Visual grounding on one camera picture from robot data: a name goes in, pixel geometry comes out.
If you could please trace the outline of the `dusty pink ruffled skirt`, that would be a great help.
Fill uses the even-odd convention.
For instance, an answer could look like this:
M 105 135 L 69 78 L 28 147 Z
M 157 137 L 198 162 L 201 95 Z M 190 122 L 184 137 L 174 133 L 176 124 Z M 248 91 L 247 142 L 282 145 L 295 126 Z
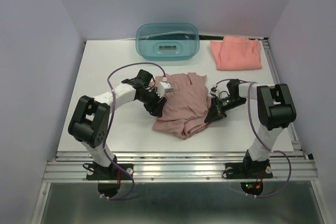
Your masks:
M 166 77 L 173 91 L 165 94 L 167 102 L 162 116 L 155 121 L 152 129 L 186 140 L 209 126 L 204 122 L 211 105 L 207 76 L 188 72 Z

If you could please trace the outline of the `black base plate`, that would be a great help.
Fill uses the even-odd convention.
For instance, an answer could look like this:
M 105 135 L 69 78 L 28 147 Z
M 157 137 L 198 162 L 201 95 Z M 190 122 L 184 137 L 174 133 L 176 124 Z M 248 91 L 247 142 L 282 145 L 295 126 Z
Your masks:
M 225 174 L 227 179 L 257 179 L 273 178 L 273 173 L 269 162 L 257 162 L 255 164 L 226 163 Z
M 102 167 L 95 162 L 84 163 L 83 168 L 86 170 L 86 180 L 99 181 L 99 180 L 131 180 L 130 176 L 133 174 L 134 165 L 131 163 L 118 164 L 126 171 L 120 171 L 115 166 Z

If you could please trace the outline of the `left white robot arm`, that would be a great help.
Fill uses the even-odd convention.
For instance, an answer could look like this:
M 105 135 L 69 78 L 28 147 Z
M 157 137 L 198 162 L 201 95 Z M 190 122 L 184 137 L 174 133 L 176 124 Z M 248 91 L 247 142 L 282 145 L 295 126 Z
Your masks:
M 152 74 L 141 69 L 136 77 L 123 80 L 111 91 L 93 98 L 84 95 L 77 102 L 68 133 L 86 148 L 106 179 L 113 178 L 117 172 L 116 157 L 106 143 L 115 110 L 138 100 L 150 115 L 162 117 L 164 95 L 173 91 L 173 86 L 167 77 L 150 86 L 152 79 Z

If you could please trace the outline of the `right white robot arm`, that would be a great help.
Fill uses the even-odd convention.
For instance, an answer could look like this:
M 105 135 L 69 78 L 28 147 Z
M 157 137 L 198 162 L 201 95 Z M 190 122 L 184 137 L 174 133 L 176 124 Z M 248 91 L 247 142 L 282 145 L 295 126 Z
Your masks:
M 252 146 L 246 151 L 241 163 L 227 163 L 226 170 L 241 169 L 243 174 L 253 177 L 269 169 L 271 153 L 282 155 L 288 163 L 289 157 L 274 144 L 282 131 L 297 117 L 296 108 L 287 84 L 261 85 L 239 79 L 226 79 L 228 95 L 220 97 L 217 87 L 211 88 L 211 106 L 204 120 L 212 123 L 227 117 L 226 112 L 247 105 L 249 124 L 255 136 Z

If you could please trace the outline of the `folded coral pink skirt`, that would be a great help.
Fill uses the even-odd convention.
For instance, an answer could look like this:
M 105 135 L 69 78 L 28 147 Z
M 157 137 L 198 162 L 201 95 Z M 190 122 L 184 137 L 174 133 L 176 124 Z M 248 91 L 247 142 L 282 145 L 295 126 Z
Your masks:
M 257 39 L 225 36 L 223 41 L 210 41 L 216 69 L 220 71 L 259 70 L 261 44 Z

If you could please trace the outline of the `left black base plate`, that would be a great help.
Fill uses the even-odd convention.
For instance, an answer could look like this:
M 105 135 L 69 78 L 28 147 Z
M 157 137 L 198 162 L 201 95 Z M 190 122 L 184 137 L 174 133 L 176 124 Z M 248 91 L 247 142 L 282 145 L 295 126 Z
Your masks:
M 120 171 L 115 166 L 102 167 L 95 162 L 84 163 L 83 168 L 86 170 L 86 180 L 99 181 L 99 180 L 131 180 L 130 176 L 133 174 L 134 165 L 131 163 L 118 164 L 126 171 Z

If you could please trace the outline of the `teal plastic basin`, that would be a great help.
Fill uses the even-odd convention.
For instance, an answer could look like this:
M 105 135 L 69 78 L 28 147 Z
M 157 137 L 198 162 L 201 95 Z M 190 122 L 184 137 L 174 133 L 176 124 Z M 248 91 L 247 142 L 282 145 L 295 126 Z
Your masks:
M 198 29 L 189 23 L 150 23 L 136 32 L 137 53 L 149 61 L 179 61 L 199 51 Z

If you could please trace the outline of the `aluminium rail frame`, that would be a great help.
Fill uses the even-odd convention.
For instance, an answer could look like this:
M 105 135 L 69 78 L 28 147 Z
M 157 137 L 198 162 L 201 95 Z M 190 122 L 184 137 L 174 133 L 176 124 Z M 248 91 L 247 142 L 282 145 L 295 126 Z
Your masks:
M 116 111 L 108 145 L 119 164 L 131 163 L 133 180 L 122 180 L 117 200 L 102 199 L 88 181 L 85 148 L 63 129 L 56 157 L 48 162 L 33 223 L 333 223 L 314 160 L 302 151 L 293 126 L 282 132 L 259 198 L 245 195 L 239 180 L 222 176 L 226 163 L 242 162 L 254 134 L 248 110 L 186 141 L 152 131 L 154 118 L 131 102 Z

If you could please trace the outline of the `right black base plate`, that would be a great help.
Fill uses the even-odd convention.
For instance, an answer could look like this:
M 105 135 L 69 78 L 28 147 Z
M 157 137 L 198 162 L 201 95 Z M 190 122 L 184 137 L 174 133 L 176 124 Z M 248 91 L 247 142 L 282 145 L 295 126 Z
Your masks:
M 255 164 L 226 163 L 225 174 L 227 179 L 257 179 L 273 178 L 273 173 L 269 162 L 257 162 Z

